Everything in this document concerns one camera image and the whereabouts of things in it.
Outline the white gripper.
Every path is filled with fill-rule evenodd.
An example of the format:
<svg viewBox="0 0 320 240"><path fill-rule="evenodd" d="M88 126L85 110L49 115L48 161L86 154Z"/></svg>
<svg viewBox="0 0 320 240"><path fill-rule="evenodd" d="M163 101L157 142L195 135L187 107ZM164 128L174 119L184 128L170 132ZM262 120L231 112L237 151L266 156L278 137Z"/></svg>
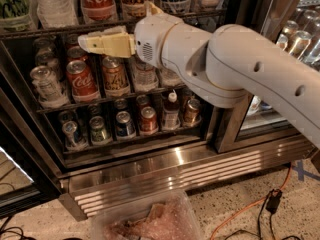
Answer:
<svg viewBox="0 0 320 240"><path fill-rule="evenodd" d="M136 24L134 37L128 33L81 35L78 37L80 47L88 53L130 58L135 54L136 44L136 54L143 62L156 68L183 67L184 61L169 51L173 39L168 37L177 25L184 24L183 20L162 13L151 1L145 2L145 10L147 16Z"/></svg>

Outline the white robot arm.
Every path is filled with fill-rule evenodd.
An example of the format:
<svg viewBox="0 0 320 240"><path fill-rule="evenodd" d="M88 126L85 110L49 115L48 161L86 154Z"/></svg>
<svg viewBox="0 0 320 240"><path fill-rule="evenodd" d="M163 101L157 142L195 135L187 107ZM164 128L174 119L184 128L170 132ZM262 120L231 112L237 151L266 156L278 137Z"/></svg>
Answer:
<svg viewBox="0 0 320 240"><path fill-rule="evenodd" d="M320 74L267 38L241 25L210 33L154 4L129 34L122 26L78 37L89 53L129 58L176 73L194 93L232 108L247 92L257 95L320 147Z"/></svg>

